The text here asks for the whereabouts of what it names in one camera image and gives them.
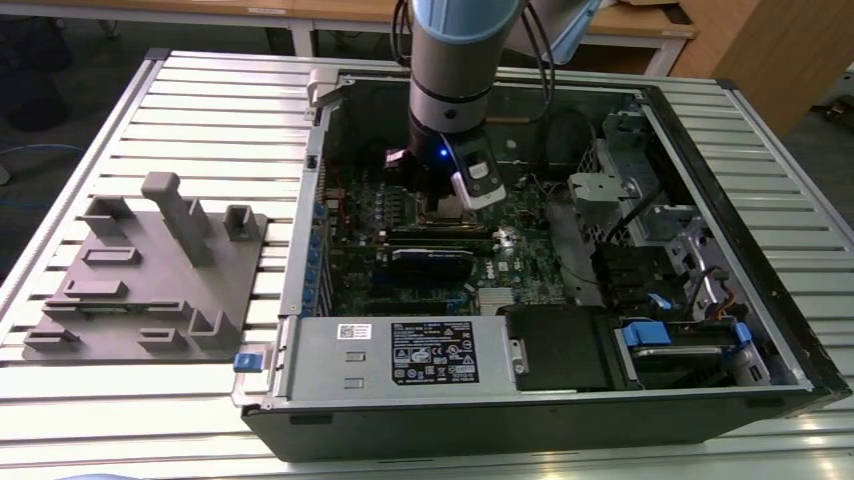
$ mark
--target cable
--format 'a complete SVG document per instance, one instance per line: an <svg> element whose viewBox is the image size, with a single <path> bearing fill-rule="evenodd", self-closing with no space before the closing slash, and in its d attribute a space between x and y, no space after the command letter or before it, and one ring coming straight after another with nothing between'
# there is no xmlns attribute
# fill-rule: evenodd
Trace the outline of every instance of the cable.
<svg viewBox="0 0 854 480"><path fill-rule="evenodd" d="M569 126L570 127L569 130L571 130L571 133L575 133L575 131L579 129L577 122L558 122L558 120L561 120L565 117L579 118L585 122L585 125L590 131L590 143L582 153L582 163L587 158L590 158L591 160L597 159L597 163L599 162L598 161L599 147L597 144L597 140L599 137L597 133L597 127L593 125L590 118L587 118L587 115L585 115L585 113L581 110L578 110L575 107L567 106L554 111L546 118L546 121L539 124L538 130L537 130L537 142L534 142L538 149L538 151L534 153L534 156L537 158L539 167L547 167L550 165L551 162L549 161L549 157L550 157L549 152L550 152L551 139L553 137L561 138L561 136L557 135L554 132L555 130L554 126L555 125Z"/></svg>
<svg viewBox="0 0 854 480"><path fill-rule="evenodd" d="M51 208L50 203L28 203L28 202L16 202L14 200L0 200L0 208L3 207L10 207L10 208Z"/></svg>
<svg viewBox="0 0 854 480"><path fill-rule="evenodd" d="M566 264L563 263L563 257L561 257L561 255L557 255L555 258L558 259L558 264L561 265L561 268L563 268L563 270L566 270L566 273L569 273L571 276L574 276L578 280L581 280L582 282L590 283L591 285L595 285L595 286L601 286L602 285L599 282L595 282L593 280L587 280L578 273L575 273L570 269L570 267L567 267Z"/></svg>
<svg viewBox="0 0 854 480"><path fill-rule="evenodd" d="M614 225L614 228L611 228L611 231L605 236L605 243L609 243L611 241L611 238L614 238L614 235L617 235L617 232L619 232L619 230L626 225L629 225L629 222L631 222L635 219L635 217L641 215L641 213L653 204L653 202L655 201L655 199L658 198L658 196L662 194L663 191L665 191L665 187L659 183L658 186L655 187L655 190L653 190L647 194L647 196L641 199L641 201L635 205L635 208L631 209L631 212L629 212L629 214L623 218L621 218L619 222L617 222L617 225Z"/></svg>
<svg viewBox="0 0 854 480"><path fill-rule="evenodd" d="M537 25L539 38L541 38L541 41L543 42L543 50L546 51L546 58L549 59L549 74L550 74L549 100L546 102L546 105L543 105L543 110L539 113L539 115L537 115L537 117L531 118L531 120L530 120L531 123L537 123L549 114L549 110L551 109L551 103L553 103L553 100L554 100L554 97L555 97L555 88L557 88L555 57L554 57L554 53L551 51L551 45L550 45L550 42L549 42L549 35L546 35L546 28L543 27L543 22L541 21L539 14L537 13L537 9L534 8L534 4L529 3L525 8L527 10L526 13L530 13L531 19L534 20L534 24ZM539 49L535 49L534 53L537 54L538 65L541 65L541 67L542 67L543 59L542 59L542 57L541 57L541 55L538 53L538 50ZM541 74L543 75L543 78L545 78L546 75L545 75L545 72L543 72L542 69L541 69Z"/></svg>
<svg viewBox="0 0 854 480"><path fill-rule="evenodd" d="M537 174L535 173L531 173L531 178L534 179L534 183L537 184L537 188L539 188L539 191L543 192L543 195L546 195L546 198L549 198L549 192L543 188L543 184L539 183L539 178L537 178Z"/></svg>
<svg viewBox="0 0 854 480"><path fill-rule="evenodd" d="M733 291L733 289L728 287L724 280L720 281L718 285L721 286L721 290L726 292L726 299L724 300L724 302L721 302L721 305L718 305L718 308L714 309L712 315L709 315L709 318L706 318L706 320L720 319L726 309L736 304L736 292Z"/></svg>
<svg viewBox="0 0 854 480"><path fill-rule="evenodd" d="M531 44L531 50L534 50L534 58L537 59L537 69L539 70L539 80L543 87L543 102L546 105L551 104L549 79L546 78L546 66L543 65L543 56L539 50L539 43L534 37L534 30L531 28L531 22L529 20L527 11L522 13L522 25L525 26L525 34L529 37L529 43Z"/></svg>
<svg viewBox="0 0 854 480"><path fill-rule="evenodd" d="M337 32L333 31L333 36L338 39L338 38L359 38L362 36L365 32L355 32L355 33L345 33L345 32Z"/></svg>
<svg viewBox="0 0 854 480"><path fill-rule="evenodd" d="M714 272L716 270L724 270L718 265L710 265L709 267L706 267L704 269L702 272L700 272L700 278L697 279L697 283L694 284L694 287L692 288L692 292L689 293L689 300L688 303L685 304L685 308L682 309L682 315L681 317L688 320L689 318L692 318L692 312L694 312L694 303L697 302L697 297L700 296L700 290L704 288L704 282L706 281L706 277L712 274L712 272Z"/></svg>
<svg viewBox="0 0 854 480"><path fill-rule="evenodd" d="M410 66L410 56L403 55L401 53L401 36L403 35L403 24L406 24L410 28L410 33L413 32L413 26L410 22L410 2L409 0L398 0L395 4L395 11L391 17L391 33L389 36L389 41L391 43L391 57L398 65L405 68Z"/></svg>
<svg viewBox="0 0 854 480"><path fill-rule="evenodd" d="M75 147L74 145L63 145L63 144L50 144L50 143L36 143L32 145L22 145L20 147L12 147L0 152L0 156L7 153L18 152L20 150L75 150L76 152L84 153L80 147Z"/></svg>

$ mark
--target wooden table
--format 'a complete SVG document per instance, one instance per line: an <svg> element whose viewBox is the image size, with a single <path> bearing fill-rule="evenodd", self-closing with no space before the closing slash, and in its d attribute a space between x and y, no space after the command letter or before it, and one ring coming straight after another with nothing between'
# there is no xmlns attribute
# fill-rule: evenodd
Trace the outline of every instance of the wooden table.
<svg viewBox="0 0 854 480"><path fill-rule="evenodd" d="M15 15L76 17L287 28L298 56L317 53L319 30L389 31L397 0L18 0L2 1L0 12ZM646 74L666 76L693 25L670 22L657 7L614 5L599 11L582 43L655 51Z"/></svg>
<svg viewBox="0 0 854 480"><path fill-rule="evenodd" d="M397 0L294 0L291 30L297 54L314 56L314 32L343 30L389 32ZM658 7L614 5L594 17L582 43L655 50L643 72L667 76L688 40L697 36L694 25L674 24Z"/></svg>

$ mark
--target slotted metal surface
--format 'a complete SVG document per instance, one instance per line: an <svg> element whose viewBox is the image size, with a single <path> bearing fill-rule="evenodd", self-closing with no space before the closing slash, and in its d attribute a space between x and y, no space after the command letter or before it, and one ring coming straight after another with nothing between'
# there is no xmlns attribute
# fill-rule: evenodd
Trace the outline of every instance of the slotted metal surface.
<svg viewBox="0 0 854 480"><path fill-rule="evenodd" d="M295 465L275 459L240 421L230 365L22 362L43 298L59 287L88 234L75 220L86 199L130 195L135 209L154 209L139 196L150 170L179 173L182 193L202 197L207 211L239 201L271 217L243 340L248 348L274 339L311 127L303 91L309 71L321 64L394 69L386 63L194 52L147 62L82 164L68 210L52 228L43 226L44 238L26 254L26 275L12 279L20 288L7 285L0 295L14 296L0 324L0 335L8 332L0 347L0 361L8 362L0 369L0 478L94 472L140 478L854 478L853 399L798 418L749 425L702 445ZM829 353L853 377L852 232L738 96L704 80L562 78L662 88ZM266 381L250 375L244 389L263 392Z"/></svg>

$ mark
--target blue plastic clip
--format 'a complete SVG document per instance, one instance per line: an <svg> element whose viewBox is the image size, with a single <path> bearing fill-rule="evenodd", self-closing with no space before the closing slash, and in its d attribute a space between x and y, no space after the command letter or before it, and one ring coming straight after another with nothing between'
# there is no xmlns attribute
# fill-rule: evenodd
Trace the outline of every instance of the blue plastic clip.
<svg viewBox="0 0 854 480"><path fill-rule="evenodd" d="M740 345L748 345L753 341L753 334L750 333L750 329L748 328L748 324L745 322L738 322L736 324L736 336L738 337Z"/></svg>
<svg viewBox="0 0 854 480"><path fill-rule="evenodd" d="M665 322L634 322L623 327L626 346L670 345L670 334Z"/></svg>
<svg viewBox="0 0 854 480"><path fill-rule="evenodd" d="M658 293L650 293L647 296L653 299L655 305L658 305L662 310L673 310L673 303L670 303Z"/></svg>
<svg viewBox="0 0 854 480"><path fill-rule="evenodd" d="M235 373L259 373L265 371L265 355L239 353L235 355Z"/></svg>

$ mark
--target floor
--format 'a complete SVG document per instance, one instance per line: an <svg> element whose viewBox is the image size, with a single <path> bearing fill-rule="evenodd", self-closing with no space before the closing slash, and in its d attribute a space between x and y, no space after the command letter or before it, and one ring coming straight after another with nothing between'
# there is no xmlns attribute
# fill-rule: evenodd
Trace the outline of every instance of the floor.
<svg viewBox="0 0 854 480"><path fill-rule="evenodd" d="M55 83L72 107L70 120L38 134L12 130L0 120L0 149L31 143L70 144L86 148L150 47L236 53L289 53L287 32L247 27L163 25L123 22L122 35L108 40L95 21L68 20L66 41L75 55L74 66L55 74ZM323 34L321 53L351 58L390 58L387 37L378 34ZM507 59L514 66L518 58ZM849 222L854 221L854 131L829 124L814 113L785 139L796 158L818 183ZM12 268L51 203L74 171L74 151L26 150L4 155L2 165L12 180L0 186L0 281Z"/></svg>

